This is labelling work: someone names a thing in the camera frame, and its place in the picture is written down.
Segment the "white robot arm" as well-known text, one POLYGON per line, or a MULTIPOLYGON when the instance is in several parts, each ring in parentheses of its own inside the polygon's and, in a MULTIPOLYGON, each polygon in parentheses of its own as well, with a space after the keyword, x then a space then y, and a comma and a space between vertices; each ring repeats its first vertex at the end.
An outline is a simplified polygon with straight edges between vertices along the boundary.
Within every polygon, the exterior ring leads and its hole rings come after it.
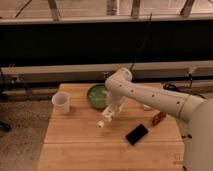
POLYGON ((118 69, 106 80, 109 105, 102 113, 106 120, 112 120, 124 97, 180 119, 188 124, 191 136, 185 145, 183 165, 187 171, 213 171, 213 99, 139 85, 131 80, 127 68, 118 69))

